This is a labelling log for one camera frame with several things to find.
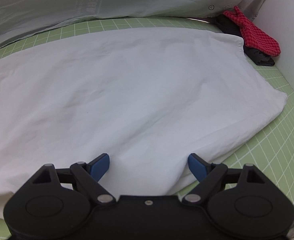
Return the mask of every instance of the screw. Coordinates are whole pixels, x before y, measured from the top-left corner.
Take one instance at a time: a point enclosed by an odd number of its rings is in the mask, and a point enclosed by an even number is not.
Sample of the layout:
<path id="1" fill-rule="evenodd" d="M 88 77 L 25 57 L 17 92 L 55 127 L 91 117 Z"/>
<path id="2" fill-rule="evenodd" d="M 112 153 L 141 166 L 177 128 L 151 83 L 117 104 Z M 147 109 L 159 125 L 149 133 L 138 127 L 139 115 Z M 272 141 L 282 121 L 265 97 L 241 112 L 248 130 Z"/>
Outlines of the screw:
<path id="1" fill-rule="evenodd" d="M 114 200 L 113 196 L 108 194 L 99 195 L 97 200 L 101 203 L 109 203 Z"/>
<path id="2" fill-rule="evenodd" d="M 199 200 L 201 200 L 201 197 L 197 194 L 188 194 L 185 196 L 185 200 L 187 200 L 190 203 L 196 203 Z"/>
<path id="3" fill-rule="evenodd" d="M 153 203 L 154 203 L 154 202 L 153 202 L 152 200 L 146 200 L 146 201 L 145 201 L 145 204 L 146 204 L 147 206 L 151 206 Z"/>

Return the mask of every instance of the wall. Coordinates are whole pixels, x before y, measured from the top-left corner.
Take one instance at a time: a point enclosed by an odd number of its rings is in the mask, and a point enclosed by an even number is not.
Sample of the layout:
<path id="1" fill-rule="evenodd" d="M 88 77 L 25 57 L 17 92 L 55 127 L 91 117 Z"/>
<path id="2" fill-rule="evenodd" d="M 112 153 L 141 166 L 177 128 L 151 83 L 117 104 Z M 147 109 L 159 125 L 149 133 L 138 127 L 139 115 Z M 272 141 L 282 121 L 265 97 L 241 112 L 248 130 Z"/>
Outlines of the wall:
<path id="1" fill-rule="evenodd" d="M 266 0 L 254 23 L 279 42 L 274 60 L 294 89 L 294 0 Z"/>

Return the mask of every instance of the folded black fabric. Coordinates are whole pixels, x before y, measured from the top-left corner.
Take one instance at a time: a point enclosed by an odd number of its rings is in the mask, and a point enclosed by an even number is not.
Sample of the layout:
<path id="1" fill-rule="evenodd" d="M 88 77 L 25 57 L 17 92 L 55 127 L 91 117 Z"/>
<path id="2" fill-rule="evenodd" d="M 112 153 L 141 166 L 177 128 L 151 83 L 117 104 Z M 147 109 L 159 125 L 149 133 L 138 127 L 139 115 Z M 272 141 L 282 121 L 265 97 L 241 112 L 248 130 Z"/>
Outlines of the folded black fabric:
<path id="1" fill-rule="evenodd" d="M 223 14 L 216 17 L 216 24 L 223 33 L 242 37 L 239 26 Z M 271 56 L 258 49 L 249 48 L 244 45 L 244 53 L 258 66 L 272 67 L 275 65 Z"/>

